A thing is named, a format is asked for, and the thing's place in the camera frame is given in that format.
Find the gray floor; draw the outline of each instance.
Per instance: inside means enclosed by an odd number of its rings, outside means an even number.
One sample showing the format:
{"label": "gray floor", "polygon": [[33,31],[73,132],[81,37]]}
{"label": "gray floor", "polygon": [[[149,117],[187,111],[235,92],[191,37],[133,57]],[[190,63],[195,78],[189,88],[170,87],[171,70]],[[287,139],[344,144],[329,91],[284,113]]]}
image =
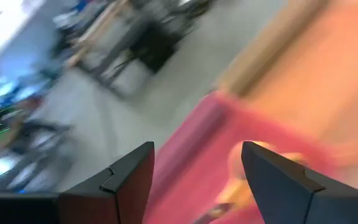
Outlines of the gray floor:
{"label": "gray floor", "polygon": [[[74,126],[76,163],[60,190],[145,141],[158,149],[283,5],[284,0],[218,0],[163,69],[126,101],[100,90],[78,70],[67,72],[44,109],[48,119]],[[135,70],[128,76],[140,72]]]}

